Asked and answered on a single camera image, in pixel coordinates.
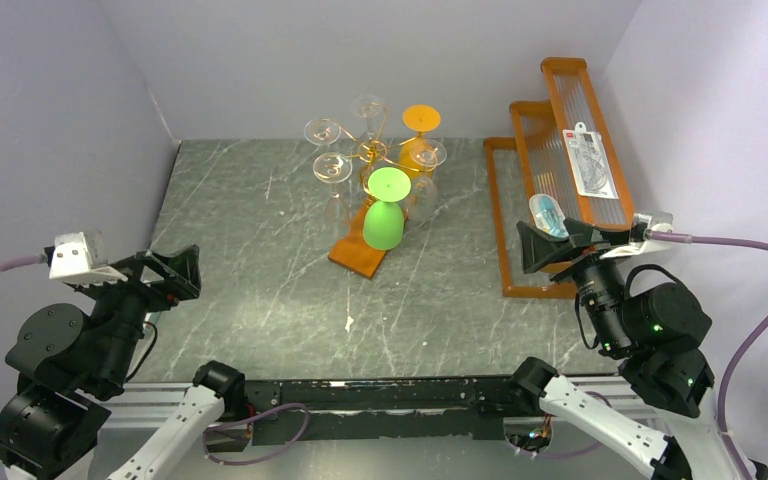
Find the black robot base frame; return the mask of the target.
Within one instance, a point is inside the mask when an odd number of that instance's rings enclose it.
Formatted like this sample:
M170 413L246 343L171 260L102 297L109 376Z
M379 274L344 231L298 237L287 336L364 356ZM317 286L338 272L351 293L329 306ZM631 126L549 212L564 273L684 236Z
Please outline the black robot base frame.
M543 413L535 389L506 375L248 380L211 361L192 384L219 401L218 420L207 434L210 448L219 452L291 440L501 440L505 420Z

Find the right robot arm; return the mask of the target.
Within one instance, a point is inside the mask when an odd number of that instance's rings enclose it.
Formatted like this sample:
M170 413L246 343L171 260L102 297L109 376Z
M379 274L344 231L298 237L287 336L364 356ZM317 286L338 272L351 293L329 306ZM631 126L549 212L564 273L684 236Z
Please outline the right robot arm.
M649 479L766 479L768 467L748 458L718 425L715 376L700 346L712 321L676 276L633 293L624 257L665 247L673 217L637 213L626 230L566 219L565 237L527 222L517 230L523 269L560 264L557 283L570 282L576 309L593 325L602 356L619 364L632 391L663 419L660 432L592 400L548 363L530 357L509 378L509 399L521 414L538 410L591 435Z

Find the green plastic goblet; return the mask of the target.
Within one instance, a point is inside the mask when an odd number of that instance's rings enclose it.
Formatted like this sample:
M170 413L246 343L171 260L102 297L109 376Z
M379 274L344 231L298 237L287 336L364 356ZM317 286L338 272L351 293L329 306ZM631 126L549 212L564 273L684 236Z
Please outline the green plastic goblet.
M363 224L363 239L376 250L395 248L402 240L404 214L400 202L411 191L411 179L401 169L382 167L368 178L368 193L375 199L368 208Z

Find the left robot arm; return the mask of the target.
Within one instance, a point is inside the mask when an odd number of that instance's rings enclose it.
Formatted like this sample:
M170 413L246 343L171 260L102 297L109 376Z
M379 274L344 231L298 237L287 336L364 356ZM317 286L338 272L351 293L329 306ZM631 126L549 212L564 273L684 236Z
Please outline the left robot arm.
M199 297L199 256L189 245L110 263L79 235L45 249L50 278L93 308L41 308L6 355L18 374L16 394L0 412L0 461L9 478L66 479L87 468L110 415L105 402L125 390L147 316Z

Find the orange plastic goblet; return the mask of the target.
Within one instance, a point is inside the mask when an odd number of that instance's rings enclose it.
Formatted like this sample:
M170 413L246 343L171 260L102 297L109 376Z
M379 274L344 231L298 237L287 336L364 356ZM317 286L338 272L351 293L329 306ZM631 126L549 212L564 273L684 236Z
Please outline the orange plastic goblet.
M413 180L422 173L422 167L413 159L412 151L425 144L424 136L440 125L441 115L432 106L415 104L403 111L402 121L414 135L400 144L397 164Z

